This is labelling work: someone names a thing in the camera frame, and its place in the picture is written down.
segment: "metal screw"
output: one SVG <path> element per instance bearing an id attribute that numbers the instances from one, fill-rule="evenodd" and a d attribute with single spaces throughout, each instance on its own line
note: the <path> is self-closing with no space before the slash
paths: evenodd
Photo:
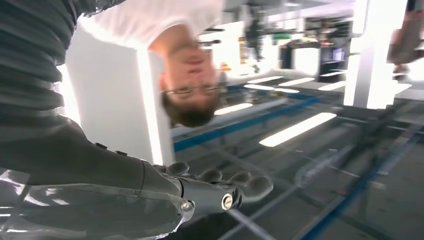
<path id="1" fill-rule="evenodd" d="M 224 211 L 227 211 L 231 208 L 232 205 L 233 205 L 233 196 L 229 193 L 226 193 L 224 197 L 222 197 L 222 203 L 221 203 L 222 209 Z"/>
<path id="2" fill-rule="evenodd" d="M 191 207 L 191 204 L 189 203 L 189 202 L 184 202 L 182 205 L 181 205 L 181 208 L 183 209 L 183 210 L 187 210 L 187 209 L 189 209 Z"/>

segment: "gray sleeve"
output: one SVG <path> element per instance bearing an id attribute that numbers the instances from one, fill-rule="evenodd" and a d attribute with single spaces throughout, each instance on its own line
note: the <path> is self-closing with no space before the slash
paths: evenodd
<path id="1" fill-rule="evenodd" d="M 126 0 L 71 0 L 78 16 L 91 17 Z"/>

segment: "white pillar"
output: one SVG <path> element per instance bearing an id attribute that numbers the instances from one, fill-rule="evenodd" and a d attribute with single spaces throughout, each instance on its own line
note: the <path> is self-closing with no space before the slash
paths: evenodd
<path id="1" fill-rule="evenodd" d="M 81 127 L 89 141 L 111 151 L 168 165 L 174 152 L 170 123 L 160 107 L 161 61 L 154 56 L 138 61 L 138 55 L 134 49 L 98 41 L 82 28 L 76 31 L 66 66 Z M 152 70 L 139 74 L 149 65 Z"/>
<path id="2" fill-rule="evenodd" d="M 406 3 L 396 0 L 382 7 L 381 0 L 356 0 L 344 105 L 385 109 L 391 102 L 394 96 L 385 86 L 393 68 L 387 54 L 393 31 L 402 26 Z"/>

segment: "ceiling light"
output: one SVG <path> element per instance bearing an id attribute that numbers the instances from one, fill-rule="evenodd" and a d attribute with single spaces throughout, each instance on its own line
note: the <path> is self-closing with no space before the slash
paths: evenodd
<path id="1" fill-rule="evenodd" d="M 340 74 L 345 74 L 346 71 L 336 71 L 336 72 L 330 72 L 327 74 L 323 74 L 321 75 L 321 77 L 331 77 L 331 76 L 336 76 L 336 75 L 340 75 Z"/>
<path id="2" fill-rule="evenodd" d="M 322 86 L 320 88 L 318 88 L 318 90 L 320 91 L 333 91 L 335 89 L 344 87 L 346 85 L 346 81 L 338 81 L 332 84 L 327 84 L 325 86 Z"/>
<path id="3" fill-rule="evenodd" d="M 249 107 L 252 107 L 253 104 L 251 103 L 241 103 L 241 104 L 237 104 L 234 106 L 229 106 L 229 107 L 225 107 L 225 108 L 221 108 L 215 111 L 215 115 L 224 115 L 224 114 L 228 114 L 228 113 L 232 113 L 238 110 L 242 110 L 242 109 L 247 109 Z"/>
<path id="4" fill-rule="evenodd" d="M 248 81 L 248 84 L 258 84 L 258 83 L 263 83 L 263 82 L 267 82 L 267 81 L 271 81 L 271 80 L 276 80 L 276 79 L 281 79 L 282 76 L 270 76 L 270 77 L 265 77 L 265 78 L 260 78 L 260 79 L 255 79 L 255 80 L 251 80 Z"/>
<path id="5" fill-rule="evenodd" d="M 276 88 L 275 91 L 277 91 L 277 92 L 283 92 L 283 93 L 288 93 L 288 94 L 297 94 L 297 93 L 299 93 L 298 90 L 287 89 L 287 88 Z"/>
<path id="6" fill-rule="evenodd" d="M 275 147 L 335 118 L 336 116 L 337 115 L 334 113 L 321 112 L 311 118 L 299 122 L 296 125 L 286 128 L 272 136 L 269 136 L 264 140 L 260 141 L 259 143 L 266 147 Z"/>
<path id="7" fill-rule="evenodd" d="M 296 85 L 296 84 L 307 83 L 307 82 L 314 81 L 314 80 L 315 80 L 315 78 L 313 78 L 313 77 L 305 77 L 305 78 L 301 78 L 301 79 L 283 82 L 283 83 L 279 84 L 279 86 L 288 87 L 288 86 L 293 86 L 293 85 Z"/>
<path id="8" fill-rule="evenodd" d="M 246 84 L 244 85 L 244 87 L 248 89 L 274 90 L 274 88 L 271 86 L 262 86 L 262 85 L 254 85 L 254 84 Z"/>

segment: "eyeglasses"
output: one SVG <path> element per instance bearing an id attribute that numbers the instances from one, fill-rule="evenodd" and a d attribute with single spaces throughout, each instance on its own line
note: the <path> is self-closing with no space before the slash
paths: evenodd
<path id="1" fill-rule="evenodd" d="M 199 89 L 203 93 L 210 93 L 221 88 L 221 84 L 204 84 L 200 86 L 181 87 L 173 90 L 166 91 L 167 94 L 178 94 L 187 95 L 193 93 L 196 89 Z"/>

